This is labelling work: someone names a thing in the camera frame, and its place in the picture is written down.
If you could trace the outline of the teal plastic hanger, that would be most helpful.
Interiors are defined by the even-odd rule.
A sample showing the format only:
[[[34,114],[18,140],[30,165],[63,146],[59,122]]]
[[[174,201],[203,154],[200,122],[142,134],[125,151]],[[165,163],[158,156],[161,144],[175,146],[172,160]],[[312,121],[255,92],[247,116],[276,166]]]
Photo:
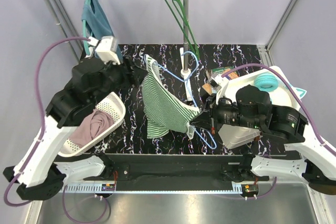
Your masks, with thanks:
[[[82,14],[81,14],[82,36],[87,37],[87,38],[90,36],[89,30],[88,30],[88,21],[87,21],[88,10],[89,10],[90,4],[91,4],[91,0],[84,1],[83,8],[82,8]],[[87,41],[83,41],[83,48],[84,48],[84,51],[87,57],[92,56],[92,49]]]

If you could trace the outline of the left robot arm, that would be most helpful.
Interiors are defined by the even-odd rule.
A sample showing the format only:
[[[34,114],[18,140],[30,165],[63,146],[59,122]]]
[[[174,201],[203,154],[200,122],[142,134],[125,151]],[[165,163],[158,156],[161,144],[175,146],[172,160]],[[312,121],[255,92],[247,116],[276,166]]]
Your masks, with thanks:
[[[24,203],[50,199],[66,184],[77,180],[92,176],[107,180],[113,175],[108,158],[91,156],[69,165],[56,164],[54,160],[65,141],[98,103],[112,92],[138,87],[146,74],[128,56],[120,65],[85,58],[73,67],[69,82],[42,110],[40,131],[25,157],[3,171],[11,185],[19,184],[16,192]]]

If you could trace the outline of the white perforated plastic basket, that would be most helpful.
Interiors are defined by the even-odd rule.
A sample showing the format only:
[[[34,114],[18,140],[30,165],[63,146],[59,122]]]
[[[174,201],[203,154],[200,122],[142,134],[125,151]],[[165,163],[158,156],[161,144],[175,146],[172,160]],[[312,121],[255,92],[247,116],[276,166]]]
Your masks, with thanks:
[[[101,142],[105,137],[115,131],[124,121],[125,116],[125,106],[118,95],[114,92],[111,92],[107,97],[105,97],[101,102],[96,105],[96,109],[108,113],[112,116],[114,124],[111,125],[108,129],[94,138],[91,142],[79,147],[74,144],[70,139],[67,139],[63,146],[61,147],[58,155],[61,157],[73,157],[79,156],[85,153],[87,150]]]

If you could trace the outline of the teal tank top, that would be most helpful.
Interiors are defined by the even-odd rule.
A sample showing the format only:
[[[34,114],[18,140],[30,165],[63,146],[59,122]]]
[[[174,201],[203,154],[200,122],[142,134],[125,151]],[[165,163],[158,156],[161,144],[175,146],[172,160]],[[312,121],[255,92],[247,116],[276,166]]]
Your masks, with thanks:
[[[99,0],[91,0],[87,21],[90,37],[94,37],[98,40],[104,36],[115,37]]]

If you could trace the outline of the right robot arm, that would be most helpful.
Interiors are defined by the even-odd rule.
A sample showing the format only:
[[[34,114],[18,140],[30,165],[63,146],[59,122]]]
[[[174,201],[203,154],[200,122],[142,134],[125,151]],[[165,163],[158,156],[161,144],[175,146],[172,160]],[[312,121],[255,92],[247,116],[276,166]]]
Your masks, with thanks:
[[[251,85],[236,92],[236,101],[208,97],[205,109],[190,124],[212,127],[223,141],[239,137],[238,129],[256,130],[261,137],[299,152],[301,159],[271,159],[244,155],[231,180],[242,182],[263,176],[303,180],[315,191],[335,195],[335,150],[324,142],[313,124],[289,106],[273,105],[269,93]]]

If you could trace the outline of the green velvet hanger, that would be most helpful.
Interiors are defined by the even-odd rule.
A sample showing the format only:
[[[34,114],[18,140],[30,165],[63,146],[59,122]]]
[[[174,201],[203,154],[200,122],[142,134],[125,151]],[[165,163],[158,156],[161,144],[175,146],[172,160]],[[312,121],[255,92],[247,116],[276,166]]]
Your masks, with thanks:
[[[173,15],[176,23],[178,24],[181,32],[183,33],[183,40],[187,42],[190,51],[199,60],[198,43],[195,40],[194,34],[191,30],[190,24],[187,20],[187,14],[181,0],[164,0],[171,14]]]

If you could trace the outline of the teal cat-ear headphones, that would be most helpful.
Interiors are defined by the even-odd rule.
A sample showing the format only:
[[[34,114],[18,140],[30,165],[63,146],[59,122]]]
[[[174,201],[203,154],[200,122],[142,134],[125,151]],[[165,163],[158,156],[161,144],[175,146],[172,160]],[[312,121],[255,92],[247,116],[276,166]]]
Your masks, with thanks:
[[[288,83],[288,85],[289,87],[287,87],[287,85],[278,76],[270,72],[259,74],[253,81],[253,86],[258,88],[260,91],[269,93],[271,98],[292,98],[293,95],[290,89],[300,99],[307,93],[305,89],[294,87],[290,83]]]

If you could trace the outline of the orange cover book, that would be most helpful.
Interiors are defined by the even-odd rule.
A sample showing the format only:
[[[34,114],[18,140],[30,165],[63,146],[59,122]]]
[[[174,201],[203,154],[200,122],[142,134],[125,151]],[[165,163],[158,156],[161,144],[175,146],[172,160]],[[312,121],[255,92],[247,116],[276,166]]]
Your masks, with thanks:
[[[210,83],[205,83],[202,88],[204,89],[204,91],[206,91],[209,95],[213,94],[213,87]]]

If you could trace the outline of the pink tank top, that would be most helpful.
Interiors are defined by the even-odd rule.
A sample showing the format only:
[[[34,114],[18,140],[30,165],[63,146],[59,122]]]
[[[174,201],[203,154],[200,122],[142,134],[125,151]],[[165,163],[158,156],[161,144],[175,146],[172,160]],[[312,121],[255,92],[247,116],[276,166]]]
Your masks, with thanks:
[[[102,110],[94,109],[84,118],[69,139],[80,148],[91,142],[114,124],[113,117]]]

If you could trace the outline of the black mounting base plate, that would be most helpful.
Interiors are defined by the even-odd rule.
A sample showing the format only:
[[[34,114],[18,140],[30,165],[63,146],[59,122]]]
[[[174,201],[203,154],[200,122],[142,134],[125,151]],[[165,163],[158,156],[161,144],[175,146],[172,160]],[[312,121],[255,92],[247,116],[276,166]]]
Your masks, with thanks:
[[[117,191],[215,193],[231,190],[226,172],[236,171],[245,155],[108,154],[117,171]]]

